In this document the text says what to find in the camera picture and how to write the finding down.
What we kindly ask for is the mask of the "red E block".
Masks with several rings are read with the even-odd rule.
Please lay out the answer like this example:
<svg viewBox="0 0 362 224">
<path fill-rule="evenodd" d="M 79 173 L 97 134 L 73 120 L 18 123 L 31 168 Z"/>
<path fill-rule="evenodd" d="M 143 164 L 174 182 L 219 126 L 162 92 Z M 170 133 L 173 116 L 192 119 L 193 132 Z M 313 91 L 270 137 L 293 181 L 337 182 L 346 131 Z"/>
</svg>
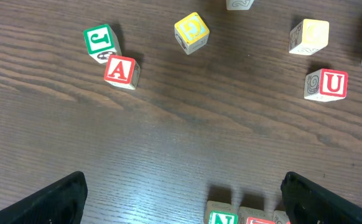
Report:
<svg viewBox="0 0 362 224">
<path fill-rule="evenodd" d="M 239 207 L 239 224 L 274 224 L 272 218 L 263 210 Z"/>
</svg>

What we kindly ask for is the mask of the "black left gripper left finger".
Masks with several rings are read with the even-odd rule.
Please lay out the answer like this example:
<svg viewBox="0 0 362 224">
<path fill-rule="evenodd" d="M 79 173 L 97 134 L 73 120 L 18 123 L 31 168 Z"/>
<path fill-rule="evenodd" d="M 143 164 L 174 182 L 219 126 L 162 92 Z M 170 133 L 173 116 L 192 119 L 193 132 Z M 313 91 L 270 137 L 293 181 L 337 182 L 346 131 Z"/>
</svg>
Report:
<svg viewBox="0 0 362 224">
<path fill-rule="evenodd" d="M 76 171 L 0 210 L 0 224 L 80 224 L 88 187 Z"/>
</svg>

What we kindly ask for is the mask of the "red U block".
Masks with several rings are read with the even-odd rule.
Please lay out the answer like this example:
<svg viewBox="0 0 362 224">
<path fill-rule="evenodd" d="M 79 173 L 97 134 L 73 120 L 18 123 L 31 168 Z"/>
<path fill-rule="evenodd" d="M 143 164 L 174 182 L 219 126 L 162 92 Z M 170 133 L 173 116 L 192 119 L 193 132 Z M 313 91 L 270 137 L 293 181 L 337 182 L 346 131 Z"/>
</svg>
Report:
<svg viewBox="0 0 362 224">
<path fill-rule="evenodd" d="M 285 211 L 275 210 L 273 220 L 275 224 L 290 224 L 289 217 Z"/>
<path fill-rule="evenodd" d="M 304 98 L 329 102 L 346 98 L 348 73 L 322 68 L 305 77 Z"/>
</svg>

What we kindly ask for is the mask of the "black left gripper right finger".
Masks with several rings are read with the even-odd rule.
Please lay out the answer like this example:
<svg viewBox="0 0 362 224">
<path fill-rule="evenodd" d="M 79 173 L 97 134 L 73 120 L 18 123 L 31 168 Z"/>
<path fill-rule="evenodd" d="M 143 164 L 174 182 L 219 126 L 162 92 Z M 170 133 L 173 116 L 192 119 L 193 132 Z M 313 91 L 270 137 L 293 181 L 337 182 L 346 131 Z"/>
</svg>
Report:
<svg viewBox="0 0 362 224">
<path fill-rule="evenodd" d="M 281 192 L 291 223 L 362 224 L 361 207 L 296 172 L 286 173 Z"/>
</svg>

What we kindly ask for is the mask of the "green N block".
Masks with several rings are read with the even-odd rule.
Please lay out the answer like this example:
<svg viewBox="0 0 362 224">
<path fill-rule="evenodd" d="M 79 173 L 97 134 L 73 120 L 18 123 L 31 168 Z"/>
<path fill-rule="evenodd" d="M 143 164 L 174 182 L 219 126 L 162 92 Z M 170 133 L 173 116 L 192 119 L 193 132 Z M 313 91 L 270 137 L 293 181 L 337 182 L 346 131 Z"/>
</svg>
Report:
<svg viewBox="0 0 362 224">
<path fill-rule="evenodd" d="M 207 201 L 204 224 L 237 224 L 238 214 L 234 206 L 229 203 Z"/>
</svg>

